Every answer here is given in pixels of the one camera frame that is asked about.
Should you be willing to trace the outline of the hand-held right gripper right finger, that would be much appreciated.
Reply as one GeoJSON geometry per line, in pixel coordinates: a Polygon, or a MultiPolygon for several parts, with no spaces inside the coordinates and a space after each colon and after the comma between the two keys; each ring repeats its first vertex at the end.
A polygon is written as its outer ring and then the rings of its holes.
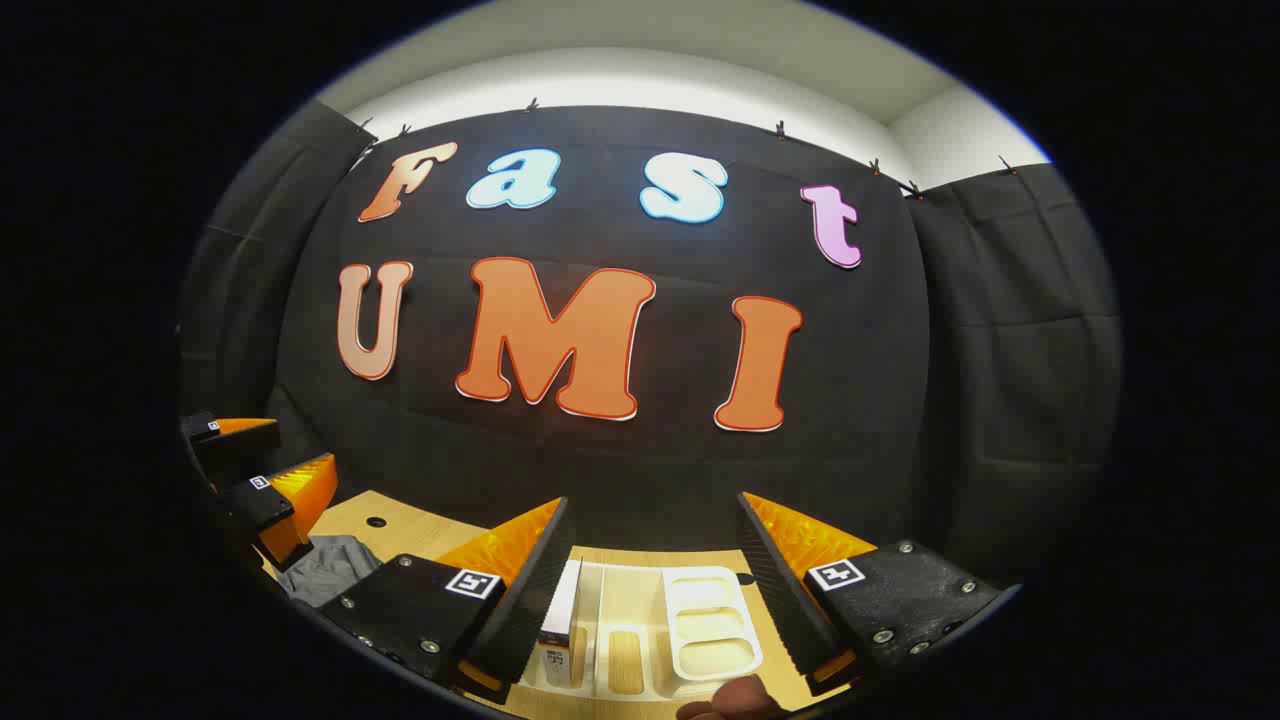
{"type": "Polygon", "coordinates": [[[739,547],[790,660],[818,696],[876,692],[978,633],[1020,593],[922,542],[876,546],[756,495],[737,497],[739,547]]]}

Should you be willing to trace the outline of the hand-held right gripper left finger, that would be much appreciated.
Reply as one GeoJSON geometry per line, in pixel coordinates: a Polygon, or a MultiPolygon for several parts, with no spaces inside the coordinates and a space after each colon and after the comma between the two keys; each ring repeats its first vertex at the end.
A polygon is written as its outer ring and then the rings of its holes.
{"type": "Polygon", "coordinates": [[[439,559],[398,553],[317,612],[422,682],[502,703],[572,547],[570,501],[554,498],[439,559]]]}

